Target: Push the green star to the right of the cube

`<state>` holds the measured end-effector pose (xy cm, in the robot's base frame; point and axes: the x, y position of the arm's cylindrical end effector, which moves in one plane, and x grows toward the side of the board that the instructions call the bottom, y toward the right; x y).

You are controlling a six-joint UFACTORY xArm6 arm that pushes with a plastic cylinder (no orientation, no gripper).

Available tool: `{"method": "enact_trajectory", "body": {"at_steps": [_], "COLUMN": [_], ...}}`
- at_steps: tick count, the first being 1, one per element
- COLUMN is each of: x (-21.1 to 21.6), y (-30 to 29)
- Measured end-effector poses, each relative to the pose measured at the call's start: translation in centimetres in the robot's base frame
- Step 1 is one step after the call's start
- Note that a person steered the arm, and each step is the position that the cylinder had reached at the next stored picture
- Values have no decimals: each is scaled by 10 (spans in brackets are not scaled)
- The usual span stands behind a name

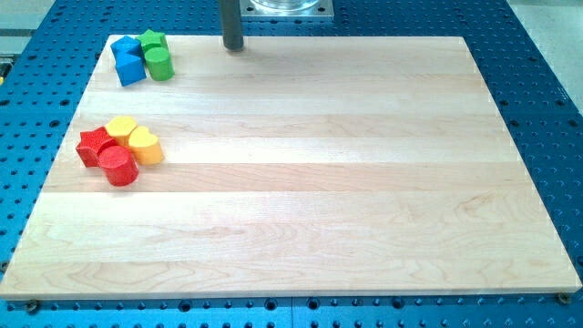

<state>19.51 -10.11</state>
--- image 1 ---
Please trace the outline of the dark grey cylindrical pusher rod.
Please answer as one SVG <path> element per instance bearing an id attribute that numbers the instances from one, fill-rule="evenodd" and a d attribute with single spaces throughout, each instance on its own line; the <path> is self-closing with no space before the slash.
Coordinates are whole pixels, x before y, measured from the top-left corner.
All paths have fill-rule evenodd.
<path id="1" fill-rule="evenodd" d="M 229 51 L 241 51 L 244 47 L 239 0 L 219 0 L 222 41 Z"/>

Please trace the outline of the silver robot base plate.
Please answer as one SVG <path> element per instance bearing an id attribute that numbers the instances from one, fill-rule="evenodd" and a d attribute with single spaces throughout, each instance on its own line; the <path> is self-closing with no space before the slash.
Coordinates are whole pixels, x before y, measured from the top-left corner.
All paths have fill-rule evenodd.
<path id="1" fill-rule="evenodd" d="M 241 16 L 249 21 L 333 19 L 333 0 L 240 0 Z"/>

